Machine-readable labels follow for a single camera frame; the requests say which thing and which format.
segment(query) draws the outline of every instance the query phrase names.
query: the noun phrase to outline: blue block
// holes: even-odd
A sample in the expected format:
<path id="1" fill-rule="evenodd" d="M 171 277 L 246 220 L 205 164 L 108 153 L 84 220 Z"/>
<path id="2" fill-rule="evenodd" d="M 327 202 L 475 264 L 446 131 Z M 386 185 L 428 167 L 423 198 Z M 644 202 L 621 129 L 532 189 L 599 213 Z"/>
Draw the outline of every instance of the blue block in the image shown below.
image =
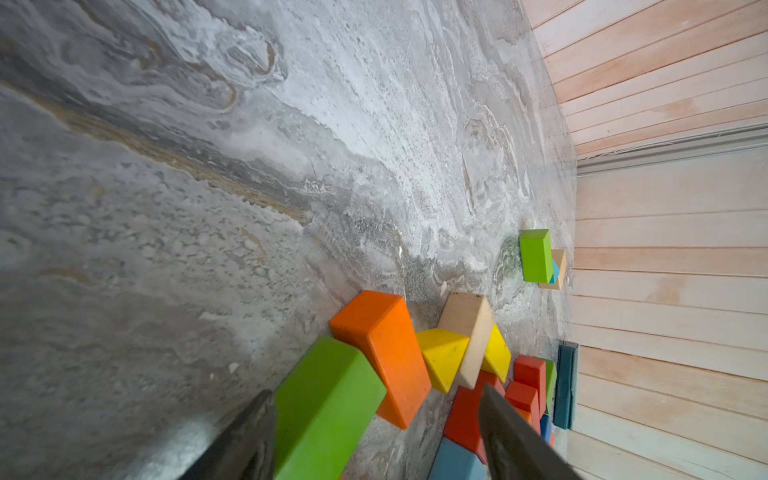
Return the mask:
<path id="1" fill-rule="evenodd" d="M 560 267 L 552 260 L 552 278 L 549 280 L 549 283 L 555 283 L 558 281 L 558 277 L 560 276 Z"/>
<path id="2" fill-rule="evenodd" d="M 477 455 L 443 437 L 429 480 L 485 480 L 487 470 Z"/>
<path id="3" fill-rule="evenodd" d="M 549 441 L 552 440 L 552 419 L 549 418 L 549 415 L 544 415 L 541 417 L 539 425 L 541 426 L 541 436 L 549 445 Z"/>

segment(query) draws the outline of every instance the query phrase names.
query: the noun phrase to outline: orange block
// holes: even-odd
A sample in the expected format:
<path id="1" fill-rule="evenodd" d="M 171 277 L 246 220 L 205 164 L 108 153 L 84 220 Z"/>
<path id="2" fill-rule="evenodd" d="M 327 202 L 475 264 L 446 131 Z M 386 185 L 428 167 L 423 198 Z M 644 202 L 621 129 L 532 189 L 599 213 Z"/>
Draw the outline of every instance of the orange block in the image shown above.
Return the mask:
<path id="1" fill-rule="evenodd" d="M 330 321 L 333 336 L 360 349 L 379 374 L 386 397 L 378 416 L 405 430 L 427 398 L 429 381 L 406 302 L 363 290 Z"/>
<path id="2" fill-rule="evenodd" d="M 515 381 L 538 391 L 539 419 L 547 409 L 547 363 L 541 359 L 520 355 L 515 360 Z"/>
<path id="3" fill-rule="evenodd" d="M 493 373 L 481 371 L 474 390 L 463 386 L 458 388 L 451 407 L 451 415 L 448 416 L 442 434 L 451 442 L 458 443 L 470 452 L 474 452 L 481 462 L 488 464 L 478 421 L 480 398 L 486 383 L 493 386 L 499 395 L 504 395 L 504 386 L 498 377 Z"/>
<path id="4" fill-rule="evenodd" d="M 504 398 L 516 409 L 525 410 L 531 416 L 530 424 L 541 435 L 541 416 L 538 414 L 538 392 L 532 386 L 510 382 Z"/>

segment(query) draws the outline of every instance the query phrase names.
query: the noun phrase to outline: red block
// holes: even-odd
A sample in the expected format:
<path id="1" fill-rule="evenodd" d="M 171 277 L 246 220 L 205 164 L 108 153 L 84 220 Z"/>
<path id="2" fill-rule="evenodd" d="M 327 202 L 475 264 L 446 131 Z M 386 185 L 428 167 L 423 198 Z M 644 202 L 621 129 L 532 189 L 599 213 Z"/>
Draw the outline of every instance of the red block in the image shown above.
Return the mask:
<path id="1" fill-rule="evenodd" d="M 538 418 L 541 420 L 547 408 L 547 363 L 544 360 L 520 355 L 515 360 L 515 381 L 536 389 Z"/>
<path id="2" fill-rule="evenodd" d="M 516 409 L 525 410 L 531 414 L 531 426 L 541 435 L 541 416 L 538 414 L 538 392 L 532 386 L 523 385 L 517 381 L 510 382 L 504 398 Z"/>
<path id="3" fill-rule="evenodd" d="M 504 386 L 498 377 L 493 373 L 481 371 L 474 390 L 462 386 L 458 388 L 456 398 L 453 400 L 453 407 L 451 407 L 451 415 L 449 415 L 443 431 L 443 435 L 448 440 L 474 452 L 484 464 L 487 464 L 488 461 L 485 459 L 485 445 L 483 445 L 480 435 L 478 409 L 480 408 L 482 389 L 486 383 L 493 386 L 500 395 L 504 395 Z"/>

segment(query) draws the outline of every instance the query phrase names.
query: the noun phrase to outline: marble veining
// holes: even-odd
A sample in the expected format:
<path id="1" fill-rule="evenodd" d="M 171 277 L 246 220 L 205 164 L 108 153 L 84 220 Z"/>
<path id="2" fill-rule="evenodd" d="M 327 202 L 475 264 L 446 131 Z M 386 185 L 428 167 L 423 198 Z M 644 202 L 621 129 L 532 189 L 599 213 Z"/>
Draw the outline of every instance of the marble veining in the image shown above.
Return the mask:
<path id="1" fill-rule="evenodd" d="M 176 478 L 361 289 L 553 356 L 575 153 L 517 2 L 0 5 L 0 477 Z M 450 396 L 345 477 L 426 478 Z"/>

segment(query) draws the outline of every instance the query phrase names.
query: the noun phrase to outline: dark teal block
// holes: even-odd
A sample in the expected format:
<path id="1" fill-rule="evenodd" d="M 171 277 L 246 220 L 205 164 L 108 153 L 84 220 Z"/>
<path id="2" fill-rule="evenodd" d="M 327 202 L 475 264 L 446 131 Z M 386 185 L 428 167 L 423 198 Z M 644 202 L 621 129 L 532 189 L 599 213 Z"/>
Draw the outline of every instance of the dark teal block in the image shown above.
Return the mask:
<path id="1" fill-rule="evenodd" d="M 477 455 L 443 437 L 428 480 L 485 480 L 487 470 Z"/>

